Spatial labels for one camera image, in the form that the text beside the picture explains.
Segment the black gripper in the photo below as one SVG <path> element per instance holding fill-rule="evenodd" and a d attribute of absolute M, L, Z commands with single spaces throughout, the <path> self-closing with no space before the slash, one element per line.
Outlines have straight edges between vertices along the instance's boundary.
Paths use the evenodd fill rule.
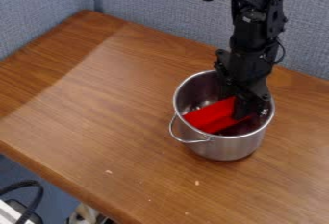
<path fill-rule="evenodd" d="M 266 48 L 234 49 L 231 52 L 218 49 L 215 56 L 218 97 L 223 100 L 234 96 L 232 119 L 266 115 L 271 98 L 266 78 L 274 66 L 274 62 L 266 59 Z"/>

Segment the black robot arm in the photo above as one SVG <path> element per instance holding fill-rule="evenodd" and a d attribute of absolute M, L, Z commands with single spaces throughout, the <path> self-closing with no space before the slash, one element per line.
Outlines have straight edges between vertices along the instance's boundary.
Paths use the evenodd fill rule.
<path fill-rule="evenodd" d="M 279 34 L 287 18 L 283 0 L 230 0 L 230 4 L 230 49 L 215 52 L 214 69 L 220 96 L 234 99 L 231 117 L 242 120 L 268 109 L 271 93 L 266 80 L 285 57 Z"/>

